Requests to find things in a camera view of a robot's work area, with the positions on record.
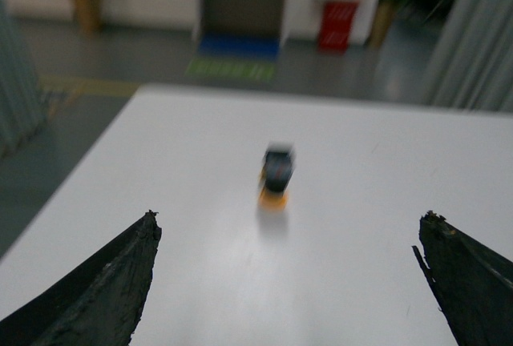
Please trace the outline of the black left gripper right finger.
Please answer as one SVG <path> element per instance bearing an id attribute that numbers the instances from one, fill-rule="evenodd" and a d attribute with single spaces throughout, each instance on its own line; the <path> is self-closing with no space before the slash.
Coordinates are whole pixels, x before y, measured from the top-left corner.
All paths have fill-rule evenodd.
<path id="1" fill-rule="evenodd" d="M 428 211 L 419 221 L 422 274 L 458 345 L 512 344 L 512 262 Z"/>

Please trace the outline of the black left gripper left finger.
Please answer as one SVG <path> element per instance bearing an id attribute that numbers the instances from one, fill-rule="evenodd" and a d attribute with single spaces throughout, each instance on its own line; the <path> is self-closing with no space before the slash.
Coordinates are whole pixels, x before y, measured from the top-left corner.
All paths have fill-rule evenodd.
<path id="1" fill-rule="evenodd" d="M 128 345 L 141 320 L 162 230 L 148 211 L 1 322 L 3 345 Z"/>

